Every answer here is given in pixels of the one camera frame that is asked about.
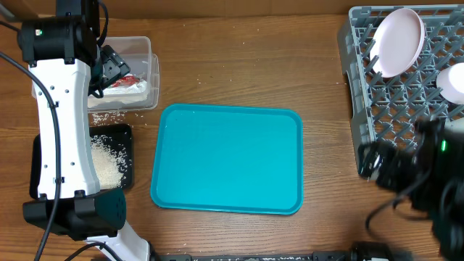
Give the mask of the red snack wrapper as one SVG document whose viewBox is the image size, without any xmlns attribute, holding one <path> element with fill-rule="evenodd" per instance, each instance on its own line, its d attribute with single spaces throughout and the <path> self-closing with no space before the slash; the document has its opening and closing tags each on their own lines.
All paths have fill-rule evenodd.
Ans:
<svg viewBox="0 0 464 261">
<path fill-rule="evenodd" d="M 131 74 L 127 74 L 126 76 L 122 77 L 121 79 L 117 80 L 115 83 L 112 84 L 113 88 L 117 87 L 130 87 L 134 84 L 140 82 L 140 78 Z"/>
</svg>

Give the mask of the light green cup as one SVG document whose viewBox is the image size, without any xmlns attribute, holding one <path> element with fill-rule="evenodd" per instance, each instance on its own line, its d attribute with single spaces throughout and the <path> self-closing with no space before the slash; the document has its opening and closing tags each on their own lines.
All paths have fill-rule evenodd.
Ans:
<svg viewBox="0 0 464 261">
<path fill-rule="evenodd" d="M 458 120 L 447 121 L 445 123 L 445 129 L 453 133 L 464 133 L 464 118 Z"/>
</svg>

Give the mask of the food scraps and rice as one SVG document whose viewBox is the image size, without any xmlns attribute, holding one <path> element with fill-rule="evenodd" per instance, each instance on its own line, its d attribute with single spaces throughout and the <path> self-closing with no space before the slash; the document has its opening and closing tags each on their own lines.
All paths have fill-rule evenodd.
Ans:
<svg viewBox="0 0 464 261">
<path fill-rule="evenodd" d="M 91 138 L 91 155 L 101 189 L 122 187 L 132 166 L 127 149 L 119 141 L 112 148 L 112 141 L 106 135 Z"/>
</svg>

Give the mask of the small pink saucer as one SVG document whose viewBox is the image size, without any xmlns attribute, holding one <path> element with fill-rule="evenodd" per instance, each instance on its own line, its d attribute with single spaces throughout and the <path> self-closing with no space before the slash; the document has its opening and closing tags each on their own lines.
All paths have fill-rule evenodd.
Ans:
<svg viewBox="0 0 464 261">
<path fill-rule="evenodd" d="M 464 64 L 457 63 L 442 70 L 436 79 L 436 86 L 442 90 L 440 94 L 454 104 L 463 104 L 463 70 Z"/>
</svg>

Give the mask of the large pink plate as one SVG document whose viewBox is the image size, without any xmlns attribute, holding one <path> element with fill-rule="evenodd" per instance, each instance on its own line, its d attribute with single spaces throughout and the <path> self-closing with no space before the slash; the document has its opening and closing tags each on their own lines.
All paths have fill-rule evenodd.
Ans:
<svg viewBox="0 0 464 261">
<path fill-rule="evenodd" d="M 373 71 L 392 78 L 408 70 L 417 60 L 425 41 L 425 27 L 418 14 L 408 8 L 393 11 L 377 27 L 370 59 L 378 57 Z"/>
</svg>

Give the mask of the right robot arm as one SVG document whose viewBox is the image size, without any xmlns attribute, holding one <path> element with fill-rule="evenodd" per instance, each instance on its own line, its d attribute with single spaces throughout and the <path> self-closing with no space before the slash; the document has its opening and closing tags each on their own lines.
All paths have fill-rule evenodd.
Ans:
<svg viewBox="0 0 464 261">
<path fill-rule="evenodd" d="M 416 120 L 420 136 L 413 152 L 383 141 L 358 146 L 358 174 L 396 196 L 375 208 L 365 220 L 387 207 L 409 199 L 413 209 L 424 212 L 446 260 L 463 259 L 463 122 Z"/>
</svg>

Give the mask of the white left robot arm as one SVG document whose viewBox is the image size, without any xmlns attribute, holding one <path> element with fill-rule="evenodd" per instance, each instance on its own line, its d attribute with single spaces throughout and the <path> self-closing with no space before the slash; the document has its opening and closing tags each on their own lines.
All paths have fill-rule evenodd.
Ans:
<svg viewBox="0 0 464 261">
<path fill-rule="evenodd" d="M 36 193 L 23 216 L 45 234 L 83 241 L 111 260 L 153 260 L 151 244 L 126 219 L 123 190 L 101 188 L 91 156 L 88 97 L 102 97 L 130 70 L 105 44 L 107 24 L 100 1 L 58 1 L 53 17 L 24 21 L 17 34 L 41 145 Z"/>
</svg>

